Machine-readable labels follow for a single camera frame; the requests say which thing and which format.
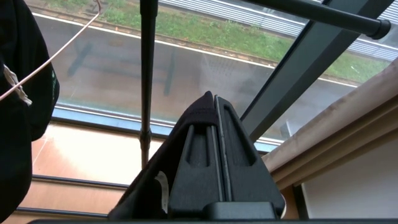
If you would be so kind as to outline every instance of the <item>drawstring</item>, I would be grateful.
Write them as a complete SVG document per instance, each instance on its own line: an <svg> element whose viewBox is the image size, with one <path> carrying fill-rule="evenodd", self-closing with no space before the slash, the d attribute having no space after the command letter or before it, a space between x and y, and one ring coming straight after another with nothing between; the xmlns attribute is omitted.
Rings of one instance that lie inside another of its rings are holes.
<svg viewBox="0 0 398 224"><path fill-rule="evenodd" d="M12 72L6 65L4 65L4 76L10 85L13 87L18 83L17 75ZM28 106L32 104L32 101L28 99L26 93L22 89L22 85L15 89L15 92L18 94L19 98L24 101Z"/></svg>

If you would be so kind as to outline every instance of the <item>beige curtain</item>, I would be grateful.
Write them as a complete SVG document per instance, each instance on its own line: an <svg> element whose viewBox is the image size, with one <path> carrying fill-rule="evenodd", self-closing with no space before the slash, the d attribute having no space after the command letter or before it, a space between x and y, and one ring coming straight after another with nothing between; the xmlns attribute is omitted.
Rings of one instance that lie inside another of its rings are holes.
<svg viewBox="0 0 398 224"><path fill-rule="evenodd" d="M398 60L263 156L280 189L398 138Z"/></svg>

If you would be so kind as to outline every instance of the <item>black garment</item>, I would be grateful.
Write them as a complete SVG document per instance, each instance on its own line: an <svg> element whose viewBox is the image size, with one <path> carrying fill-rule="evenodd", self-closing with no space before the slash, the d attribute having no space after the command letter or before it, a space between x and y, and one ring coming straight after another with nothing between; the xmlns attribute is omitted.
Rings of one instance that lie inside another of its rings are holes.
<svg viewBox="0 0 398 224"><path fill-rule="evenodd" d="M159 171L164 172L171 189L191 124L198 128L218 125L213 96L209 91L183 113L168 138L109 213L110 220L167 217L161 207L160 184L154 178Z"/></svg>
<svg viewBox="0 0 398 224"><path fill-rule="evenodd" d="M39 27L23 0L0 1L0 94L10 89L4 65L21 81L49 58ZM49 124L59 95L51 65L23 85L33 104L12 93L0 101L0 222L25 197L32 177L31 142Z"/></svg>

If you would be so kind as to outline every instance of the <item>railing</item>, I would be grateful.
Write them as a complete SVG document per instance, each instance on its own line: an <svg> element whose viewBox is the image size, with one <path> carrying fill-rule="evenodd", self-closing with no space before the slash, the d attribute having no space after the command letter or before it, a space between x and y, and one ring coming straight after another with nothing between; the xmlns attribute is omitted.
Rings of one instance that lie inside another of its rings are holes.
<svg viewBox="0 0 398 224"><path fill-rule="evenodd" d="M295 22L262 11L217 0L160 0L160 2L169 6L184 8L251 26L258 26L266 30L294 37L298 36L305 26L301 22ZM348 50L389 61L393 61L398 57L397 48L363 39L357 39L348 47Z"/></svg>

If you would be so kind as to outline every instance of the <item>pavement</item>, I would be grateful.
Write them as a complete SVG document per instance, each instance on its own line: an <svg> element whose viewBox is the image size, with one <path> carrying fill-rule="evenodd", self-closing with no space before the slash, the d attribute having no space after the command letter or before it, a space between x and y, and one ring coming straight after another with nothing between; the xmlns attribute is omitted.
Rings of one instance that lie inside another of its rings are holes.
<svg viewBox="0 0 398 224"><path fill-rule="evenodd" d="M50 55L81 26L35 17ZM87 29L53 62L61 84L59 103L139 116L141 41L131 35ZM210 90L242 115L273 71L240 60L163 43L155 44L151 117L175 122L193 101ZM273 125L267 135L292 133L353 86L317 80Z"/></svg>

